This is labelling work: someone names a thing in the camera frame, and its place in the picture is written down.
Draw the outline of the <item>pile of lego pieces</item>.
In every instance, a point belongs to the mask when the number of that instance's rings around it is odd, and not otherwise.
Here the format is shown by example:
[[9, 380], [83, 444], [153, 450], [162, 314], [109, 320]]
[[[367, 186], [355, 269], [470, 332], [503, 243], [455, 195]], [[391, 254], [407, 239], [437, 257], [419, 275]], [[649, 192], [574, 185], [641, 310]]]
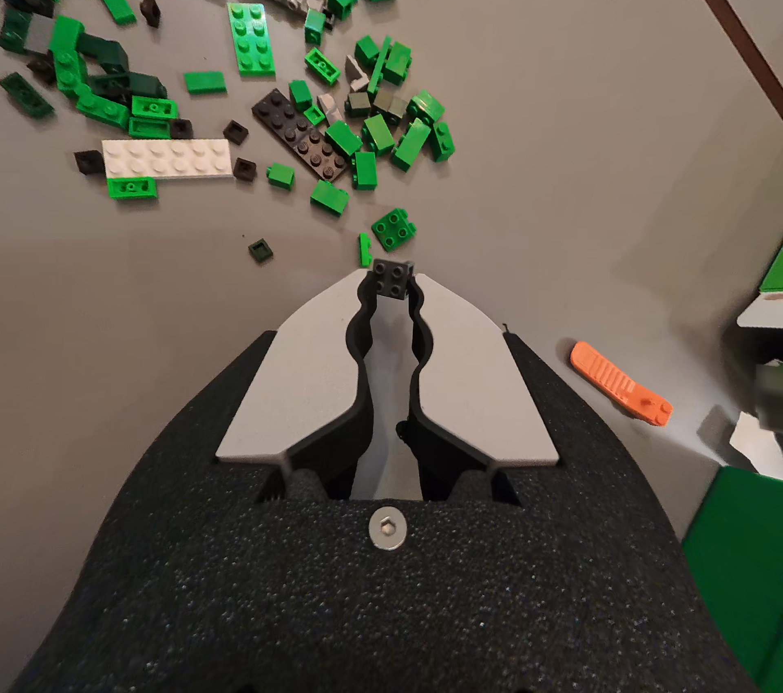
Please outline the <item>pile of lego pieces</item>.
[[[25, 58], [36, 80], [66, 97], [85, 119], [123, 135], [103, 140], [73, 155], [73, 167], [85, 179], [95, 179], [122, 210], [128, 202], [157, 201], [156, 186], [174, 180], [236, 179], [251, 187], [257, 164], [232, 159], [232, 146], [246, 141], [248, 130], [230, 120], [220, 136], [193, 137], [191, 122], [182, 117], [177, 102], [168, 98], [160, 77], [133, 71], [122, 43], [86, 31], [84, 22], [65, 15], [62, 0], [2, 0], [2, 51]], [[332, 87], [341, 73], [318, 46], [326, 30], [348, 16], [357, 0], [273, 0], [304, 21], [303, 42], [311, 46], [303, 55], [308, 70]], [[120, 28], [135, 26], [136, 14], [128, 0], [100, 0]], [[276, 68], [262, 3], [228, 1], [227, 27], [238, 73], [254, 80], [275, 77]], [[252, 107], [259, 124], [288, 147], [317, 179], [312, 205], [332, 218], [345, 211], [349, 192], [335, 186], [348, 174], [359, 191], [377, 186], [377, 157], [389, 157], [401, 170], [409, 170], [422, 146], [431, 143], [433, 159], [445, 161], [454, 151], [448, 125], [438, 121], [443, 109], [422, 91], [410, 102], [383, 88], [386, 80], [405, 80], [410, 49], [387, 37], [380, 52], [368, 35], [348, 56], [350, 92], [347, 114], [363, 119], [362, 135], [355, 135], [340, 116], [334, 99], [319, 94], [314, 104], [308, 84], [290, 82], [293, 101], [279, 88], [272, 89]], [[2, 91], [9, 103], [28, 119], [44, 126], [53, 123], [55, 110], [21, 72], [2, 71]]]

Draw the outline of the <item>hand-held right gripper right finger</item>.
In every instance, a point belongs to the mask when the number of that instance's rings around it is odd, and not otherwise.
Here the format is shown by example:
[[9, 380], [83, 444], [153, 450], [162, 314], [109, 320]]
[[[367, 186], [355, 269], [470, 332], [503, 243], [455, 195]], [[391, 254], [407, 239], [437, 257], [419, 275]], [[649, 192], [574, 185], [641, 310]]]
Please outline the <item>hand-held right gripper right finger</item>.
[[424, 500], [448, 500], [465, 472], [551, 467], [559, 454], [512, 353], [514, 337], [419, 273], [409, 280], [417, 360], [398, 436]]

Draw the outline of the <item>orange brick separator tool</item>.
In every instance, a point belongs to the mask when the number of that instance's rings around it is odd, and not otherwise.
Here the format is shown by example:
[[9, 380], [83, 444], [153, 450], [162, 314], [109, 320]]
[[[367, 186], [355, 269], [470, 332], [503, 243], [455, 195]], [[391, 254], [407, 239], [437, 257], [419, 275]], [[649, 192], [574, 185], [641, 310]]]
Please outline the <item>orange brick separator tool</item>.
[[664, 427], [669, 423], [670, 403], [635, 382], [588, 343], [574, 344], [570, 362], [579, 374], [631, 415], [653, 426]]

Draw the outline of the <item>dark grey square lego plate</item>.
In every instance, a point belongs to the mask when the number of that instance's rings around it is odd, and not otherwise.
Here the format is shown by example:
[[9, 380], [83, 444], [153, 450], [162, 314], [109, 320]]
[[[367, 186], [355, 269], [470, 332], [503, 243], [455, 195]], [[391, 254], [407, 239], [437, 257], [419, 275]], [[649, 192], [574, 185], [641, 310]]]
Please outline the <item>dark grey square lego plate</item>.
[[371, 273], [376, 295], [404, 300], [408, 293], [409, 281], [414, 275], [414, 267], [412, 261], [397, 262], [375, 258]]

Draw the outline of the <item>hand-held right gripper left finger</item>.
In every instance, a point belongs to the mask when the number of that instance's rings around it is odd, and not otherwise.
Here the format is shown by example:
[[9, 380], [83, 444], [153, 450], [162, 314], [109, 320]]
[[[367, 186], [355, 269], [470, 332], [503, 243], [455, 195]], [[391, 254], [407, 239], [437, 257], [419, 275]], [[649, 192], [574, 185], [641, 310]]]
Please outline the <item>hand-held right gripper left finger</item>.
[[359, 268], [299, 307], [273, 333], [216, 450], [221, 463], [315, 472], [329, 498], [352, 494], [374, 434], [365, 357], [375, 282]]

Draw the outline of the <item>green lego baseplate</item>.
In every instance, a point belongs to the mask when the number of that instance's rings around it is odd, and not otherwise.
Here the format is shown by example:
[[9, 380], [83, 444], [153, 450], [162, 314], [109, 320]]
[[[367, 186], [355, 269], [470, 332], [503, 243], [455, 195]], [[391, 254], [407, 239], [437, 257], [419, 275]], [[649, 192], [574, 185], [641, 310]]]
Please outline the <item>green lego baseplate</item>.
[[782, 482], [722, 467], [682, 542], [720, 633], [765, 692], [782, 691]]

